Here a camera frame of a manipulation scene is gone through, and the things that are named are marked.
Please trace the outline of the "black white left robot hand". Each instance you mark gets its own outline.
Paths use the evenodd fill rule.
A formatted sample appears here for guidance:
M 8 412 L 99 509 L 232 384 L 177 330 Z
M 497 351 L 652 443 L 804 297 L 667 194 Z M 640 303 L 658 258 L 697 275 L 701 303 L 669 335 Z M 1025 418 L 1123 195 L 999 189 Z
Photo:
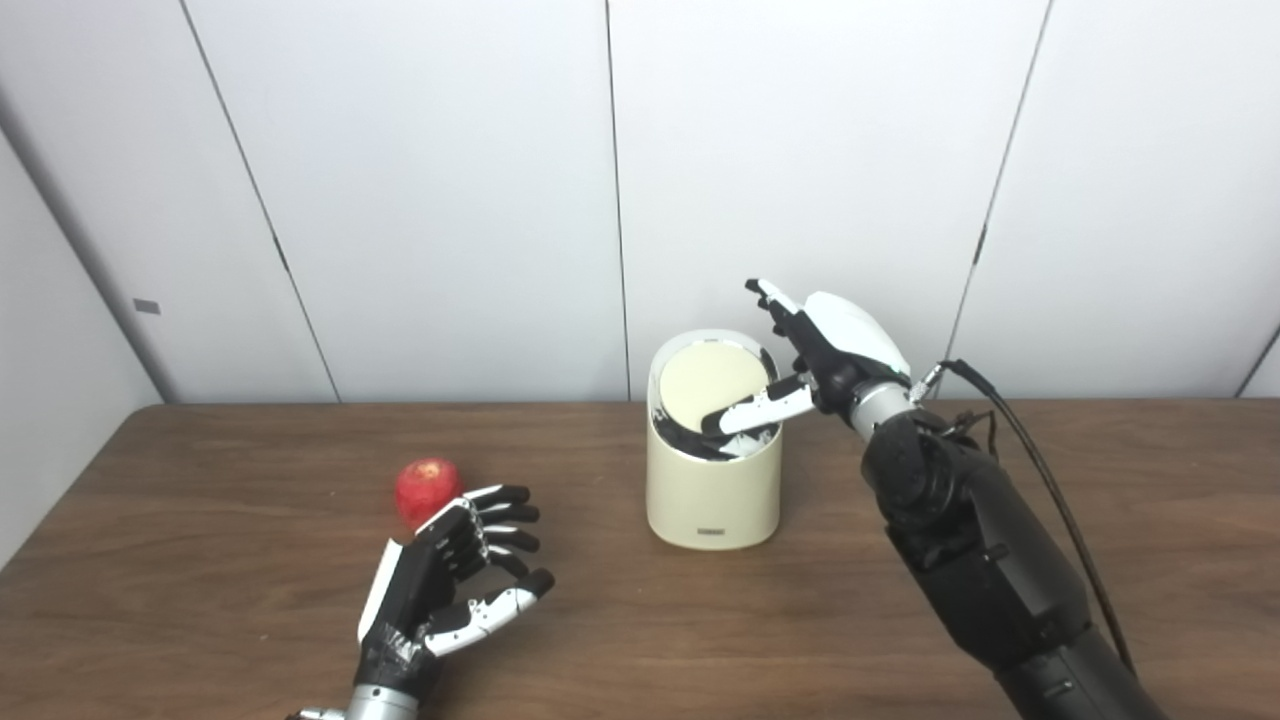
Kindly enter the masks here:
M 527 612 L 556 584 L 520 551 L 539 539 L 524 486 L 489 486 L 448 501 L 411 542 L 389 541 L 357 626 L 355 685 L 425 697 L 442 660 Z

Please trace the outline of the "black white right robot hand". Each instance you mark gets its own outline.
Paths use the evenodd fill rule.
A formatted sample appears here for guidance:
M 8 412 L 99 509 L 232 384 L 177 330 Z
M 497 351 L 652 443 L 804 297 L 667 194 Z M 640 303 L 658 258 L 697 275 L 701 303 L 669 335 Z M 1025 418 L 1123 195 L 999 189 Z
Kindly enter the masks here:
M 827 292 L 797 302 L 763 278 L 745 286 L 771 315 L 776 334 L 796 350 L 799 369 L 707 414 L 700 425 L 704 436 L 737 436 L 818 411 L 840 418 L 869 441 L 881 425 L 915 409 L 908 361 L 865 310 Z

